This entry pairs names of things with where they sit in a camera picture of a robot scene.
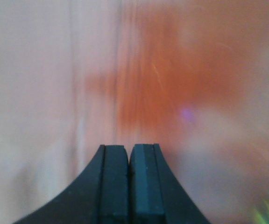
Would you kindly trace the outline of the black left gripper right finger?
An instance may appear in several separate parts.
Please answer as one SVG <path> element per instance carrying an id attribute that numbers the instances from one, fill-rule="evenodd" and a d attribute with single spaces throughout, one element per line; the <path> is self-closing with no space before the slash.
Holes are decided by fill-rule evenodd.
<path id="1" fill-rule="evenodd" d="M 159 144 L 136 144 L 130 156 L 133 224 L 205 224 L 206 217 L 185 192 Z"/>

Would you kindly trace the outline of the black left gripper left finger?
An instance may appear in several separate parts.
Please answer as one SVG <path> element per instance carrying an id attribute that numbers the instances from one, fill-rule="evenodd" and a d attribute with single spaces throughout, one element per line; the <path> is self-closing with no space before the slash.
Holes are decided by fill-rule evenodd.
<path id="1" fill-rule="evenodd" d="M 81 174 L 19 224 L 127 224 L 128 159 L 123 146 L 101 145 Z"/>

